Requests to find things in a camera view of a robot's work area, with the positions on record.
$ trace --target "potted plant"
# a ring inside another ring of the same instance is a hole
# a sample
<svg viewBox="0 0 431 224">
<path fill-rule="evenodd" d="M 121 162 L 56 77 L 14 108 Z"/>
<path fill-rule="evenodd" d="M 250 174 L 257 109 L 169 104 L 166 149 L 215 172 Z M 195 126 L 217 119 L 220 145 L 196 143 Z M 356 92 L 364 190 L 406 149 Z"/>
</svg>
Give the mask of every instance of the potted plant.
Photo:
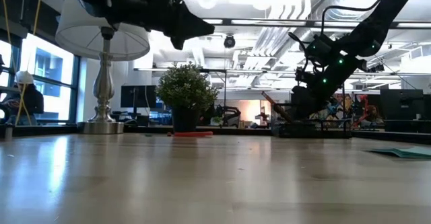
<svg viewBox="0 0 431 224">
<path fill-rule="evenodd" d="M 195 131 L 201 113 L 214 103 L 217 94 L 193 64 L 178 67 L 175 63 L 161 76 L 157 88 L 158 97 L 172 108 L 176 133 Z"/>
</svg>

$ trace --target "person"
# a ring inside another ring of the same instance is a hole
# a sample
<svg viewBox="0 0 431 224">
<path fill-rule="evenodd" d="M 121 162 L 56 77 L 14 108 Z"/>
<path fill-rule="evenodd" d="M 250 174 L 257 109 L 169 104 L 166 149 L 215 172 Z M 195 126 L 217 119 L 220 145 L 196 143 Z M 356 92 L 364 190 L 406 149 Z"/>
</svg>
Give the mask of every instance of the person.
<svg viewBox="0 0 431 224">
<path fill-rule="evenodd" d="M 366 108 L 366 117 L 361 121 L 361 126 L 367 127 L 371 124 L 384 124 L 383 119 L 378 115 L 376 106 L 368 106 Z"/>
<path fill-rule="evenodd" d="M 15 85 L 20 92 L 23 92 L 24 87 L 24 104 L 26 105 L 30 121 L 27 117 L 24 106 L 22 106 L 20 119 L 18 125 L 37 125 L 36 117 L 34 114 L 43 114 L 44 102 L 43 95 L 36 89 L 34 84 L 33 75 L 27 71 L 18 71 L 15 76 Z M 9 124 L 15 124 L 16 118 L 18 117 L 18 111 L 20 109 L 21 95 L 19 93 L 8 94 L 3 100 L 2 104 L 9 108 L 11 117 L 7 121 Z"/>
</svg>

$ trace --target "window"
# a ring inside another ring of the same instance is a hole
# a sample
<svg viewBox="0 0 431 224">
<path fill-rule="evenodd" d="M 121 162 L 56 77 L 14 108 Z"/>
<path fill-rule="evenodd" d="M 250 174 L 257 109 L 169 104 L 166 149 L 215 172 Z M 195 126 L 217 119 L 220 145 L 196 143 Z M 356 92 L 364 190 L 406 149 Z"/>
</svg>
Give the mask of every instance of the window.
<svg viewBox="0 0 431 224">
<path fill-rule="evenodd" d="M 76 105 L 70 111 L 72 95 L 77 91 L 74 62 L 73 54 L 37 36 L 28 34 L 22 40 L 20 70 L 34 75 L 36 89 L 44 96 L 44 114 L 36 115 L 40 122 L 75 120 Z"/>
<path fill-rule="evenodd" d="M 0 54 L 3 62 L 5 63 L 4 67 L 11 67 L 12 47 L 9 43 L 0 41 Z"/>
<path fill-rule="evenodd" d="M 1 41 L 0 40 L 0 55 L 1 55 L 1 59 L 3 60 L 3 68 L 0 69 L 1 70 L 1 74 L 0 74 L 0 86 L 12 86 L 11 84 L 13 83 L 13 75 L 11 75 L 11 73 L 13 72 L 13 70 L 11 70 L 12 65 L 11 65 L 11 59 L 12 59 L 12 55 L 14 51 L 19 51 L 19 48 L 16 48 L 14 46 L 11 46 L 9 43 Z M 2 93 L 0 95 L 0 102 L 2 102 L 6 97 L 6 93 Z"/>
<path fill-rule="evenodd" d="M 74 55 L 31 34 L 22 40 L 20 70 L 71 85 Z"/>
</svg>

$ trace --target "yellow cable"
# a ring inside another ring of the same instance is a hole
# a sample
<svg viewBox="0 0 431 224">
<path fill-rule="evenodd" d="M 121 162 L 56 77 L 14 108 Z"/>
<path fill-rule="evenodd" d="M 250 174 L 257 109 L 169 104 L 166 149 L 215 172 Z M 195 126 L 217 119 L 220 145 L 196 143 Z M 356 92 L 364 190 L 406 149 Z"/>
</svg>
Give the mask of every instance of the yellow cable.
<svg viewBox="0 0 431 224">
<path fill-rule="evenodd" d="M 40 3 L 41 3 L 41 1 L 42 0 L 38 0 L 38 6 L 37 6 L 37 9 L 36 9 L 36 17 L 34 19 L 35 22 L 34 22 L 34 27 L 33 27 L 33 35 L 36 35 L 36 29 L 37 29 L 37 23 L 38 23 L 38 18 L 39 18 L 39 11 L 40 11 Z M 10 29 L 9 29 L 9 20 L 8 20 L 8 17 L 7 17 L 6 0 L 3 0 L 3 8 L 5 10 L 7 39 L 9 40 L 9 44 L 12 47 L 11 35 L 10 35 Z M 15 73 L 17 73 L 17 65 L 15 64 L 15 61 L 14 61 L 13 57 L 11 57 L 11 59 L 12 59 L 13 70 L 15 71 Z M 20 120 L 20 117 L 21 117 L 21 110 L 22 110 L 23 107 L 24 107 L 24 111 L 27 114 L 28 122 L 30 123 L 30 126 L 32 126 L 32 121 L 30 119 L 30 115 L 28 114 L 27 107 L 26 107 L 26 105 L 24 103 L 24 94 L 26 92 L 26 88 L 27 88 L 27 84 L 24 84 L 23 90 L 21 92 L 20 107 L 18 108 L 18 115 L 17 115 L 17 118 L 15 120 L 15 126 L 18 125 L 18 121 Z"/>
</svg>

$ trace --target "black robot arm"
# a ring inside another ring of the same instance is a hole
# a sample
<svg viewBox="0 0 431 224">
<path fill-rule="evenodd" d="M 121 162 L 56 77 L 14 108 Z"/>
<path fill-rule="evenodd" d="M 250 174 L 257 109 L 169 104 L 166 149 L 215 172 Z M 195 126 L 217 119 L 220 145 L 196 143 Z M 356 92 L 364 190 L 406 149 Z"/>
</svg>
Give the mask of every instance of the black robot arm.
<svg viewBox="0 0 431 224">
<path fill-rule="evenodd" d="M 296 107 L 288 114 L 301 119 L 323 109 L 356 69 L 366 70 L 366 61 L 356 57 L 369 57 L 380 50 L 391 23 L 408 1 L 380 0 L 374 11 L 352 33 L 339 40 L 333 41 L 324 34 L 315 35 L 305 49 L 305 55 L 314 69 L 320 68 L 321 71 L 296 70 L 296 80 L 306 83 L 307 87 L 292 89 Z"/>
<path fill-rule="evenodd" d="M 214 33 L 214 26 L 193 15 L 183 0 L 80 1 L 90 15 L 105 17 L 114 29 L 127 23 L 161 31 L 179 50 L 185 40 Z"/>
</svg>

